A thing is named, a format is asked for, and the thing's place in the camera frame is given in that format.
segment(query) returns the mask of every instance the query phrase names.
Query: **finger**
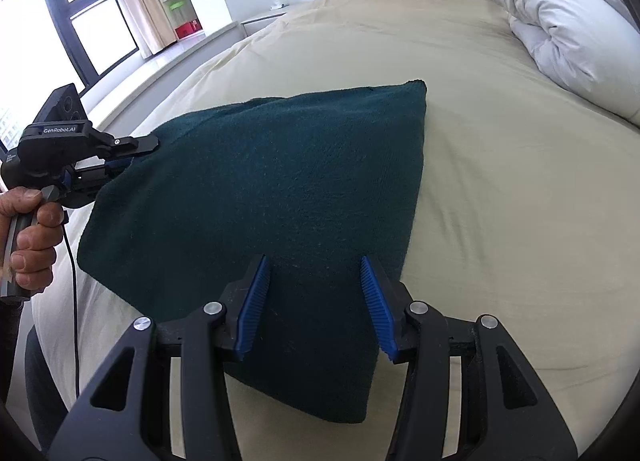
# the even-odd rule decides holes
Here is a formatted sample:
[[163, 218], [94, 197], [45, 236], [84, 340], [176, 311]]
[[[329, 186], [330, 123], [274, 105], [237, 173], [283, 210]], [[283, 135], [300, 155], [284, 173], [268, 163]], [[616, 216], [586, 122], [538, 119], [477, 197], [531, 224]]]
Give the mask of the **finger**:
[[46, 250], [62, 242], [62, 226], [49, 228], [41, 224], [25, 228], [18, 234], [18, 250]]
[[27, 190], [23, 186], [12, 188], [9, 192], [0, 195], [0, 241], [6, 241], [9, 233], [11, 218], [18, 213], [29, 213], [40, 203], [42, 192], [40, 190]]
[[53, 271], [48, 267], [33, 273], [16, 273], [15, 282], [24, 289], [42, 289], [53, 282]]
[[32, 212], [42, 200], [40, 190], [27, 190], [23, 186], [12, 188], [0, 196], [0, 216], [13, 217]]
[[65, 218], [62, 206], [58, 203], [47, 203], [38, 208], [38, 223], [48, 227], [59, 226]]
[[22, 250], [11, 254], [11, 267], [16, 273], [33, 273], [51, 267], [56, 262], [56, 251], [53, 248], [46, 250]]

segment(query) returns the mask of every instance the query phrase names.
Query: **person's leg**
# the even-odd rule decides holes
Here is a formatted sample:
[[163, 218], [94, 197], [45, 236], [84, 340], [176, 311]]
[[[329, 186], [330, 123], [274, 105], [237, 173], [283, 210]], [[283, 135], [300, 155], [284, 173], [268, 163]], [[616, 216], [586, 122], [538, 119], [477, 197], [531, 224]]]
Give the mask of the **person's leg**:
[[46, 454], [68, 411], [51, 377], [35, 327], [27, 336], [24, 376], [33, 428], [42, 452]]

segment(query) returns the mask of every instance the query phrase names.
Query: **nightstand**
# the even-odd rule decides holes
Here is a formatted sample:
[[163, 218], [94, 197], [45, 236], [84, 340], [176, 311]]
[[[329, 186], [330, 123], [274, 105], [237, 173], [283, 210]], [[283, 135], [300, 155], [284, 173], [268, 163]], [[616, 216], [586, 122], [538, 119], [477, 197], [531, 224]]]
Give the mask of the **nightstand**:
[[289, 6], [285, 6], [284, 8], [269, 10], [268, 12], [263, 12], [261, 14], [251, 16], [246, 21], [242, 21], [241, 24], [246, 32], [246, 36], [249, 37], [255, 32], [259, 32], [261, 29], [269, 26], [277, 18], [289, 12], [290, 9], [295, 8], [295, 6], [296, 4], [290, 4]]

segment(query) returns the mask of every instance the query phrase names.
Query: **window frame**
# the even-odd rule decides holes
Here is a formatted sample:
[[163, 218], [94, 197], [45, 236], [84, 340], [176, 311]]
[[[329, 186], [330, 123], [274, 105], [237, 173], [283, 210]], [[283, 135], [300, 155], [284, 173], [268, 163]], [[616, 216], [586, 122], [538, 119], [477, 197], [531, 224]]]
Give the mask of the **window frame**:
[[136, 43], [136, 40], [131, 33], [131, 29], [122, 14], [122, 9], [120, 8], [120, 3], [118, 0], [116, 4], [118, 5], [118, 11], [122, 15], [122, 19], [125, 21], [125, 25], [131, 35], [133, 43], [135, 44], [135, 48], [131, 50], [129, 53], [118, 59], [111, 66], [109, 66], [102, 73], [98, 73], [95, 70], [94, 64], [91, 62], [84, 46], [82, 46], [82, 42], [76, 33], [75, 28], [72, 24], [72, 17], [78, 15], [81, 12], [86, 10], [90, 10], [94, 6], [101, 4], [102, 2], [107, 0], [45, 0], [47, 5], [47, 9], [49, 10], [49, 15], [53, 22], [53, 25], [58, 33], [58, 37], [60, 38], [60, 42], [62, 43], [63, 48], [66, 51], [71, 64], [76, 70], [80, 80], [84, 84], [84, 88], [79, 92], [80, 96], [83, 96], [89, 89], [91, 89], [94, 85], [96, 85], [101, 78], [107, 75], [111, 70], [113, 70], [116, 66], [123, 63], [127, 58], [137, 53], [140, 48]]

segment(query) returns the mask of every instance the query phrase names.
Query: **cream bed sheet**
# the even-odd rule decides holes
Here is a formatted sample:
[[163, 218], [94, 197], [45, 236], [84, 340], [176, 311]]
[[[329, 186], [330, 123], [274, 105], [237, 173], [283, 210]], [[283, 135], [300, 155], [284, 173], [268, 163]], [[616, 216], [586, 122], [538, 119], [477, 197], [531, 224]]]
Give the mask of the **cream bed sheet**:
[[[135, 134], [256, 97], [416, 78], [428, 85], [424, 171], [402, 280], [445, 315], [495, 314], [583, 450], [640, 365], [640, 136], [540, 74], [491, 1], [317, 0], [201, 66]], [[73, 214], [74, 251], [90, 211]], [[33, 313], [71, 405], [63, 248], [55, 268]], [[139, 314], [83, 272], [79, 292], [84, 385]], [[404, 367], [381, 357], [366, 421], [336, 425], [228, 379], [244, 459], [383, 459], [403, 382]], [[453, 380], [452, 401], [459, 389]]]

